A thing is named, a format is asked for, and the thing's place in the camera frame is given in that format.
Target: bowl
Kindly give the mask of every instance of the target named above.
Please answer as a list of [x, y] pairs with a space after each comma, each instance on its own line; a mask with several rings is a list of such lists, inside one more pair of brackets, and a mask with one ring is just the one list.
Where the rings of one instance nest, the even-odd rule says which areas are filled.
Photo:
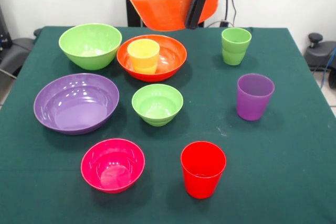
[[113, 26], [84, 24], [65, 31], [59, 38], [59, 47], [81, 68], [98, 70], [115, 58], [121, 40], [121, 33]]
[[127, 190], [145, 167], [142, 150], [131, 141], [115, 138], [91, 147], [81, 162], [84, 180], [93, 188], [116, 194]]
[[164, 126], [179, 113], [183, 106], [181, 93], [164, 84], [147, 85], [132, 98], [136, 113], [151, 126]]
[[[130, 43], [139, 39], [151, 39], [160, 45], [159, 60], [155, 74], [138, 73], [132, 66], [132, 62], [127, 53], [127, 47]], [[142, 35], [134, 37], [123, 43], [117, 53], [117, 60], [123, 69], [134, 78], [145, 82], [159, 82], [170, 78], [182, 67], [186, 59], [187, 51], [182, 43], [163, 35]]]
[[119, 102], [117, 86], [97, 74], [79, 73], [46, 85], [34, 102], [37, 120], [52, 130], [79, 135], [96, 130]]
[[[192, 0], [130, 0], [146, 26], [152, 30], [185, 29], [185, 19]], [[206, 0], [198, 23], [217, 10], [218, 0]]]

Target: purple bowl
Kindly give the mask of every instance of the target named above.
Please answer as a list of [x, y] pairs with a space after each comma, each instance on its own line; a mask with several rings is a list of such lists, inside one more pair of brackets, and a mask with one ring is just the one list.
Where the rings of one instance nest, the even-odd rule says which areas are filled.
[[34, 102], [37, 120], [52, 130], [80, 135], [94, 131], [119, 102], [117, 86], [91, 73], [71, 74], [46, 85]]

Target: floor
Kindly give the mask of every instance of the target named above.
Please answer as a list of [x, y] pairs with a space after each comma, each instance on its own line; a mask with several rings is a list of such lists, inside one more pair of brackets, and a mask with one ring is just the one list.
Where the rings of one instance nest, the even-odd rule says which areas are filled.
[[[316, 79], [316, 82], [319, 86], [321, 86], [321, 81], [322, 81], [322, 72], [316, 72], [314, 74], [314, 77]], [[326, 81], [324, 82], [324, 86], [322, 88], [322, 93], [327, 100], [331, 110], [333, 111], [334, 115], [336, 116], [336, 90], [332, 90], [329, 88], [328, 85], [328, 77], [329, 74], [326, 74]], [[5, 103], [6, 98], [8, 94], [10, 93], [15, 80], [5, 76], [4, 74], [0, 73], [0, 78], [1, 78], [1, 85], [0, 85], [0, 109], [2, 105]]]

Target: cup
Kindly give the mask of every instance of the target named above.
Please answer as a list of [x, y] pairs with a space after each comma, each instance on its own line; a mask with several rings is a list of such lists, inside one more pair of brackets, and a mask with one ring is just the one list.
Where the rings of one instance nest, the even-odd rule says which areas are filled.
[[199, 141], [182, 151], [181, 164], [187, 193], [196, 199], [206, 199], [216, 190], [226, 157], [217, 145]]
[[155, 74], [160, 52], [159, 43], [151, 39], [138, 39], [128, 45], [127, 52], [135, 72]]
[[271, 99], [275, 85], [261, 74], [249, 73], [238, 79], [237, 113], [247, 121], [259, 120]]
[[245, 57], [252, 34], [245, 29], [232, 27], [222, 32], [223, 59], [231, 66], [239, 65]]

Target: yellow cup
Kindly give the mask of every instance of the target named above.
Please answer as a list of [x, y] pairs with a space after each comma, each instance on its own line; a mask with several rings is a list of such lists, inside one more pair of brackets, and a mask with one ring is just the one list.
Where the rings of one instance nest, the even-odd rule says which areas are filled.
[[138, 73], [154, 74], [158, 67], [160, 45], [151, 39], [138, 39], [130, 43], [127, 52]]

